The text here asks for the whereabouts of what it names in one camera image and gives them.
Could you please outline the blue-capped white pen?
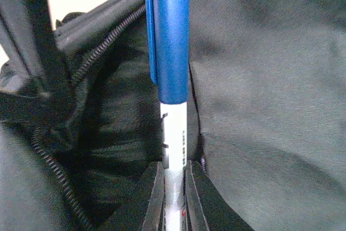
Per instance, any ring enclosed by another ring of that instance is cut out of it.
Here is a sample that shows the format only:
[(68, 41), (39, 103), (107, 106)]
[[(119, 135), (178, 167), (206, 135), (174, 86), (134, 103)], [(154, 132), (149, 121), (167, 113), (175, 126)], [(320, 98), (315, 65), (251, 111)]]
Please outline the blue-capped white pen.
[(162, 125), (163, 230), (187, 230), (189, 0), (145, 0), (145, 7), (150, 77)]

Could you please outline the black student bag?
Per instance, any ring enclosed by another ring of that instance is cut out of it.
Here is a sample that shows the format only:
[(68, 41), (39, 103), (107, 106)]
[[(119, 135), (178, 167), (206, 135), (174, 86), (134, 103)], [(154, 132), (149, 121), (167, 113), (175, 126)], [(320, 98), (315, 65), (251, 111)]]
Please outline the black student bag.
[[(140, 230), (145, 0), (1, 0), (1, 46), (1, 230)], [(188, 161), (210, 230), (345, 230), (345, 0), (189, 0)]]

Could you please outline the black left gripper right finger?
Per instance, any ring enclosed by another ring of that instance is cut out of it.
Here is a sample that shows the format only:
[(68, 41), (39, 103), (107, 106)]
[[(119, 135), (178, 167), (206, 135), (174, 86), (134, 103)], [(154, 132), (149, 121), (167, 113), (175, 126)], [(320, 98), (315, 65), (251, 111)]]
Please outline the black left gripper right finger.
[(197, 191), (192, 162), (188, 161), (185, 169), (185, 192), (187, 197), (188, 227), (192, 231), (209, 231), (201, 200)]

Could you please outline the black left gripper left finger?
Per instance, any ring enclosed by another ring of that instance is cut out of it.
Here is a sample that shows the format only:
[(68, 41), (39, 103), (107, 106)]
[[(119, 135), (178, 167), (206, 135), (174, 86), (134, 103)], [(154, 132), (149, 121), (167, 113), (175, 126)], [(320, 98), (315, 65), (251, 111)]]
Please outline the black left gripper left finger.
[(162, 230), (164, 170), (161, 162), (149, 164), (143, 174), (144, 217), (140, 230)]

